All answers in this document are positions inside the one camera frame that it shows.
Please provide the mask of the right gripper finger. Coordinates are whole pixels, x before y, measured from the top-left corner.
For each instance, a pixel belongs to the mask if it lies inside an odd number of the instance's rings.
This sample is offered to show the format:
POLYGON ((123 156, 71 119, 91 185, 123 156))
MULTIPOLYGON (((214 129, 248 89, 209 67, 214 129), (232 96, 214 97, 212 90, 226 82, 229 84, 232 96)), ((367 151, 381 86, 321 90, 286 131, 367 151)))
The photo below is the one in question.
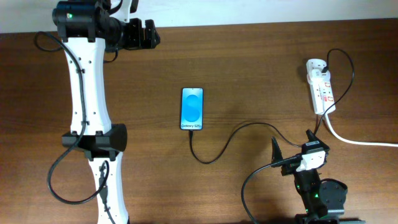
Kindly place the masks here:
POLYGON ((306 135, 308 138, 308 142, 305 144, 306 146, 318 145, 322 148, 326 148, 326 144, 323 141, 319 140, 310 129, 306 130, 306 135))
POLYGON ((280 147, 277 143, 277 140, 275 137, 272 137, 271 139, 272 141, 272 165, 271 167, 279 167, 281 166, 281 162, 283 161, 283 156, 282 156, 282 152, 280 150, 280 147))

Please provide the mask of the blue Samsung Galaxy smartphone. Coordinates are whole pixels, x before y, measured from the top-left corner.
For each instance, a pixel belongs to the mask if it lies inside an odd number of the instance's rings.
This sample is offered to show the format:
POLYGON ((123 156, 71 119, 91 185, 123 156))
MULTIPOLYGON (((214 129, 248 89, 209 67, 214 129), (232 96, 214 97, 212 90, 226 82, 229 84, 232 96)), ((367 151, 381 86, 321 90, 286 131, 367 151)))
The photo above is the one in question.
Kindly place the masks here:
POLYGON ((202 130, 203 129, 203 89, 183 88, 180 129, 202 130))

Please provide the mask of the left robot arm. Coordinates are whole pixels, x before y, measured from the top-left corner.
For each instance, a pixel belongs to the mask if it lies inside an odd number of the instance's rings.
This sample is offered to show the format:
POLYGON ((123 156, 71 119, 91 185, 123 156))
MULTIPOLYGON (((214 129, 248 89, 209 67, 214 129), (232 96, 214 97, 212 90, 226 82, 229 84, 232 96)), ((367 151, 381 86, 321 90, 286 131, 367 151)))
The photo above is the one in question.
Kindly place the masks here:
POLYGON ((84 154, 95 180, 98 223, 129 223, 121 165, 125 124, 111 122, 104 88, 104 55, 153 49, 160 44, 154 21, 131 18, 137 0, 60 1, 52 12, 68 60, 72 123, 62 144, 84 154))

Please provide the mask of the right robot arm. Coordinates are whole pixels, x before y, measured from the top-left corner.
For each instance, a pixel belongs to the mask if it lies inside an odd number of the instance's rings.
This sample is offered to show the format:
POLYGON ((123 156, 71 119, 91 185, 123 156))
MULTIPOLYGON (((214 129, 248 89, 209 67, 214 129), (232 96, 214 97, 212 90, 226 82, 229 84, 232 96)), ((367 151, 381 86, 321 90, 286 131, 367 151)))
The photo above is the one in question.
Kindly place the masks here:
POLYGON ((280 167, 283 176, 294 176, 295 189, 306 209, 305 215, 295 216, 298 223, 338 223, 345 213, 348 187, 336 179, 320 178, 318 169, 327 163, 330 147, 311 130, 306 134, 308 142, 301 145, 301 152, 285 159, 272 138, 272 167, 280 167))

